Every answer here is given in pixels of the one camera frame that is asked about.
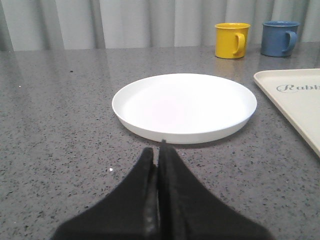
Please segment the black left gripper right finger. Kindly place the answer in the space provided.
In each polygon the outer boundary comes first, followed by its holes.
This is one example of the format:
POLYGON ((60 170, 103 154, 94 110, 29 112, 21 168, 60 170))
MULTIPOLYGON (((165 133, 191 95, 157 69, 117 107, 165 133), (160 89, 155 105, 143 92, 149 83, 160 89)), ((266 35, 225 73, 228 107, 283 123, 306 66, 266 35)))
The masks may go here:
POLYGON ((163 240, 274 239, 265 227, 207 190, 164 140, 158 156, 158 197, 163 240))

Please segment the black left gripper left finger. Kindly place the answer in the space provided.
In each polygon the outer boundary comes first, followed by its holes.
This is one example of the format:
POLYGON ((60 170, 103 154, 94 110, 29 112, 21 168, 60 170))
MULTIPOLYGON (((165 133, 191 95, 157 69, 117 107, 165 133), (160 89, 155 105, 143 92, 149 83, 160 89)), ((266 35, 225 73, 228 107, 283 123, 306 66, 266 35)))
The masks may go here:
POLYGON ((126 178, 104 199, 55 231, 54 240, 158 239, 157 167, 146 147, 126 178))

